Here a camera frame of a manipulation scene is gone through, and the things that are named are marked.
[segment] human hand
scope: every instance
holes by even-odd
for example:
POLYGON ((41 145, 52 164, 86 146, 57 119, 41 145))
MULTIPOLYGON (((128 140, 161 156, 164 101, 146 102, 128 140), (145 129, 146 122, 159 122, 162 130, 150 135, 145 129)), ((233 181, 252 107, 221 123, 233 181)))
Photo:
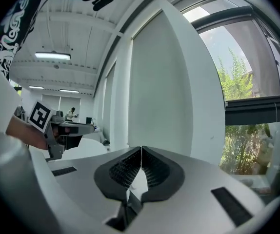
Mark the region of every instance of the human hand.
MULTIPOLYGON (((59 137, 58 126, 52 126, 52 132, 55 139, 57 139, 59 137)), ((69 133, 70 129, 66 127, 65 132, 69 133)), ((27 125, 24 140, 22 141, 39 149, 48 150, 48 143, 43 133, 30 124, 27 125)))
MULTIPOLYGON (((57 138, 59 136, 58 126, 53 126, 52 131, 54 137, 57 138)), ((69 133, 70 129, 65 128, 65 132, 69 133)), ((47 140, 43 133, 15 116, 12 116, 6 134, 20 139, 25 144, 48 150, 47 140)))

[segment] black and white patterned shirt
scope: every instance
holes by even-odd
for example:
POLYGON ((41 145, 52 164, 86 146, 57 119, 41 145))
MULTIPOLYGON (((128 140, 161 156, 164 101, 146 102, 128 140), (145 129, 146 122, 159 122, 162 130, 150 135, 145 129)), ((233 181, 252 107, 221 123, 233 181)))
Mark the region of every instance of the black and white patterned shirt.
POLYGON ((0 23, 0 71, 9 79, 17 51, 33 31, 41 0, 18 0, 0 23))

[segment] glass window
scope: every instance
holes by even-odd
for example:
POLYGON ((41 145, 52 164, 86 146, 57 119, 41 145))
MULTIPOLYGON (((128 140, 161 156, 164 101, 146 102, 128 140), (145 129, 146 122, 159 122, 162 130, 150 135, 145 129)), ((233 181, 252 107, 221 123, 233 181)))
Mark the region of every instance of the glass window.
MULTIPOLYGON (((20 85, 18 85, 17 83, 15 83, 14 81, 12 81, 11 79, 9 79, 9 83, 12 87, 18 87, 18 88, 21 88, 20 85)), ((22 90, 17 90, 19 96, 21 96, 21 93, 22 93, 22 90)))
POLYGON ((252 21, 214 28, 200 37, 216 65, 225 100, 280 95, 276 62, 252 21))
POLYGON ((234 4, 226 0, 213 0, 210 2, 206 2, 205 4, 202 4, 194 9, 187 9, 183 12, 183 15, 185 18, 188 19, 189 22, 193 22, 212 13, 226 9, 231 9, 234 7, 236 7, 234 4))
POLYGON ((280 122, 226 126, 220 168, 270 202, 280 188, 280 122))

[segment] black rubber pad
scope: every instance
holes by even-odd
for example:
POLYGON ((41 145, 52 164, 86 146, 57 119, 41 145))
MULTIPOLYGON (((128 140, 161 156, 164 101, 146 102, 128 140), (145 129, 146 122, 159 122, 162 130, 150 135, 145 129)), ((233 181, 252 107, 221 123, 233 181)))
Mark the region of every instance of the black rubber pad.
POLYGON ((252 215, 226 188, 220 187, 211 192, 236 226, 240 226, 252 218, 252 215))
POLYGON ((60 175, 64 175, 64 174, 69 174, 74 171, 77 171, 77 169, 75 167, 71 166, 71 167, 66 167, 66 168, 59 169, 59 170, 54 170, 54 171, 52 171, 52 173, 53 173, 54 177, 56 177, 56 176, 60 176, 60 175))
POLYGON ((183 185, 182 167, 146 146, 136 147, 100 165, 95 171, 94 180, 105 197, 126 204, 126 191, 141 167, 148 185, 141 203, 167 200, 183 185))

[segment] window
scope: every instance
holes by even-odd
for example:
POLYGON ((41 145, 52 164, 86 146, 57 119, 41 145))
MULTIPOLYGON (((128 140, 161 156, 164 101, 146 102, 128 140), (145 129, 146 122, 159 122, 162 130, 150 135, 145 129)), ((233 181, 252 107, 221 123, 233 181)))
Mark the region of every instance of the window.
POLYGON ((184 10, 183 15, 185 16, 185 18, 187 18, 189 22, 193 22, 212 13, 226 9, 231 9, 234 7, 236 6, 228 2, 227 0, 212 0, 207 1, 202 5, 198 5, 197 7, 193 6, 184 10))
MULTIPOLYGON (((211 4, 203 5, 207 11, 200 6, 186 17, 193 21, 215 12, 211 4)), ((225 100, 280 95, 278 66, 255 20, 225 24, 200 33, 216 65, 225 100)))
POLYGON ((220 168, 269 202, 280 187, 280 122, 225 131, 220 168))
POLYGON ((211 54, 229 101, 220 168, 269 203, 280 190, 280 32, 249 4, 208 0, 183 14, 211 54))
POLYGON ((15 83, 14 81, 12 81, 11 79, 9 80, 10 85, 17 91, 17 93, 19 94, 19 96, 21 96, 22 93, 22 87, 20 85, 18 85, 17 83, 15 83))

